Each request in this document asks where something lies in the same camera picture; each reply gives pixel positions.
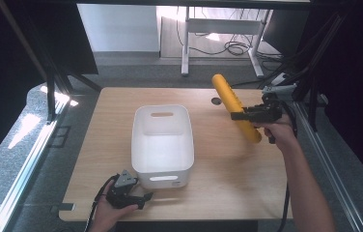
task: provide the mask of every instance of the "yellow object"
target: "yellow object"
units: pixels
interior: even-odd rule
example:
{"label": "yellow object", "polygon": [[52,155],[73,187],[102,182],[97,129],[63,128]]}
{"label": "yellow object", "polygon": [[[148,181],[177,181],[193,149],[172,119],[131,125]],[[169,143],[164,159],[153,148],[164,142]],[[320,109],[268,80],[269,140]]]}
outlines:
{"label": "yellow object", "polygon": [[[243,112],[242,103],[234,93],[230,84],[221,74],[216,74],[212,77],[212,85],[218,93],[221,101],[226,106],[226,109],[232,112]],[[253,143],[259,143],[262,139],[261,134],[254,128],[254,126],[247,120],[236,121],[238,127],[244,133],[245,137]]]}

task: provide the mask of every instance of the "power cord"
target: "power cord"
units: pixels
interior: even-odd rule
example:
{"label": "power cord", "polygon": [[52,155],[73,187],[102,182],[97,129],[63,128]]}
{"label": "power cord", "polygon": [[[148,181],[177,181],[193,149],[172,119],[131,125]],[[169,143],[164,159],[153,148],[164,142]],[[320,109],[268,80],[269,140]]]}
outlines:
{"label": "power cord", "polygon": [[98,194],[95,196],[94,202],[92,203],[92,207],[91,207],[91,212],[89,213],[89,217],[88,220],[86,222],[86,227],[85,227],[85,232],[88,232],[89,229],[91,228],[91,223],[92,223],[92,218],[94,218],[94,213],[95,213],[95,209],[97,208],[97,204],[99,202],[100,197],[103,194],[104,189],[106,188],[107,184],[109,184],[110,181],[113,180],[113,176],[110,177],[104,184],[103,186],[100,188]]}
{"label": "power cord", "polygon": [[[290,117],[291,124],[293,125],[293,135],[297,137],[298,135],[298,128],[296,126],[296,116],[293,110],[287,105],[286,102],[281,101],[281,105],[283,106],[284,110],[287,112],[288,116]],[[281,224],[278,228],[277,232],[283,231],[285,224],[287,222],[287,215],[288,215],[288,207],[290,204],[290,188],[287,183],[286,191],[285,191],[285,200],[284,200],[284,210],[283,215],[281,217]]]}

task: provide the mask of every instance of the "human hand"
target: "human hand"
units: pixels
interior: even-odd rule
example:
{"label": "human hand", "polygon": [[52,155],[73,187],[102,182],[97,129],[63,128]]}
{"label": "human hand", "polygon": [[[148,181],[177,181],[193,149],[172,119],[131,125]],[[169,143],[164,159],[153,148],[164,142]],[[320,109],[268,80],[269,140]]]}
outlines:
{"label": "human hand", "polygon": [[297,139],[293,134],[293,126],[290,117],[283,114],[280,119],[274,123],[252,123],[257,128],[264,128],[264,134],[267,137],[274,136],[275,144],[280,150],[286,149],[294,143]]}
{"label": "human hand", "polygon": [[95,212],[95,218],[92,223],[90,232],[106,232],[109,231],[116,222],[123,216],[130,214],[138,209],[137,205],[126,206],[122,209],[114,208],[107,200],[106,193],[113,185],[113,181],[103,190],[103,194],[99,199],[97,210]]}

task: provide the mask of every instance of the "white plastic bin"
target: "white plastic bin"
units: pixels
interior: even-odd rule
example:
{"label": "white plastic bin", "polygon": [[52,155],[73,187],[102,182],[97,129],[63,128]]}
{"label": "white plastic bin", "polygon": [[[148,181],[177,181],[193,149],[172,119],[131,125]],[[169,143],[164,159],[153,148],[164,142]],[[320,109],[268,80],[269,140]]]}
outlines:
{"label": "white plastic bin", "polygon": [[185,186],[193,162],[193,135],[184,106],[146,105],[136,110],[131,164],[142,187]]}

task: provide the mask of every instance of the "bin handle hole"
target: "bin handle hole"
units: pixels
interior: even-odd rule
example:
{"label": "bin handle hole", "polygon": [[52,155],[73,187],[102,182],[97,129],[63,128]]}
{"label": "bin handle hole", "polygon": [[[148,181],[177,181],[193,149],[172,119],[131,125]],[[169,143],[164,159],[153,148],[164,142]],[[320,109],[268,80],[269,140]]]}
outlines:
{"label": "bin handle hole", "polygon": [[178,176],[151,177],[151,181],[174,181],[178,178]]}
{"label": "bin handle hole", "polygon": [[156,112],[156,113],[151,113],[151,116],[154,118],[160,118],[160,117],[171,117],[174,114],[172,112]]}

